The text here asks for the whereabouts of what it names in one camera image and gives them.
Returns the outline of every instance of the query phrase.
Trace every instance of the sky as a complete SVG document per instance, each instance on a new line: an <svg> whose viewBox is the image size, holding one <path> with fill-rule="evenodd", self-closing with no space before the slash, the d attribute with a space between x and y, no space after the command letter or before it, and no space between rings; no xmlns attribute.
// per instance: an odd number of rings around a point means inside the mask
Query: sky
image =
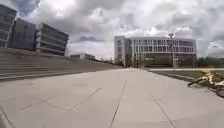
<svg viewBox="0 0 224 128"><path fill-rule="evenodd" d="M197 40L198 56L224 56L224 0L0 0L18 17L70 35L70 54L113 58L114 36Z"/></svg>

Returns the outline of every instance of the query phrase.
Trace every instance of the building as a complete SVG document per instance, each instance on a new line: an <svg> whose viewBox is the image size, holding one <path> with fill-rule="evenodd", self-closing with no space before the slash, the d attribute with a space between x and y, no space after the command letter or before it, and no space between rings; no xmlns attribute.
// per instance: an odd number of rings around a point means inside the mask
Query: building
<svg viewBox="0 0 224 128"><path fill-rule="evenodd" d="M0 47L8 47L16 11L0 4Z"/></svg>
<svg viewBox="0 0 224 128"><path fill-rule="evenodd" d="M196 59L196 41L192 39L115 36L114 46L115 63L122 63L125 67L192 66Z"/></svg>
<svg viewBox="0 0 224 128"><path fill-rule="evenodd" d="M13 27L12 40L9 47L23 50L35 50L36 25L16 19Z"/></svg>
<svg viewBox="0 0 224 128"><path fill-rule="evenodd" d="M36 32L37 52L65 55L69 36L47 24L39 24Z"/></svg>
<svg viewBox="0 0 224 128"><path fill-rule="evenodd" d="M87 59L87 60L95 60L95 56L94 55L90 55L87 53L77 53L77 54L73 54L71 55L72 58L79 58L79 59Z"/></svg>

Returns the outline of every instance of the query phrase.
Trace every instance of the paved plaza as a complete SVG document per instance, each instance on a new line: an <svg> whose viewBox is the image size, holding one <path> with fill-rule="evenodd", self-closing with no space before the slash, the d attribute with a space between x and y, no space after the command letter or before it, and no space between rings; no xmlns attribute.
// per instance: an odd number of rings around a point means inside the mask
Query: paved plaza
<svg viewBox="0 0 224 128"><path fill-rule="evenodd" d="M0 106L12 128L224 127L213 92L131 68L2 82Z"/></svg>

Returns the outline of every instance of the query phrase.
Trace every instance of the lawn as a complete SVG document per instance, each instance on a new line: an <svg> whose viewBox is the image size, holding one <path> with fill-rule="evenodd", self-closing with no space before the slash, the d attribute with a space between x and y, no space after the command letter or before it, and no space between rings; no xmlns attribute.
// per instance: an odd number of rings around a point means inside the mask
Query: lawn
<svg viewBox="0 0 224 128"><path fill-rule="evenodd" d="M200 72L200 71L163 71L163 73L177 74L177 75L187 76L187 77L192 77L192 78L199 78L199 77L203 76L202 72ZM219 81L221 81L221 79L217 76L214 76L213 81L219 82Z"/></svg>

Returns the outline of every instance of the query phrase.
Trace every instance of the bicycle wheel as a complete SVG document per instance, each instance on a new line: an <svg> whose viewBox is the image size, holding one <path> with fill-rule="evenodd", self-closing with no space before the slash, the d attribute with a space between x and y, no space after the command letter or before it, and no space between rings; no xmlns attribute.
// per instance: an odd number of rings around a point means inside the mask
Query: bicycle wheel
<svg viewBox="0 0 224 128"><path fill-rule="evenodd" d="M216 95L224 98L224 88L217 89Z"/></svg>

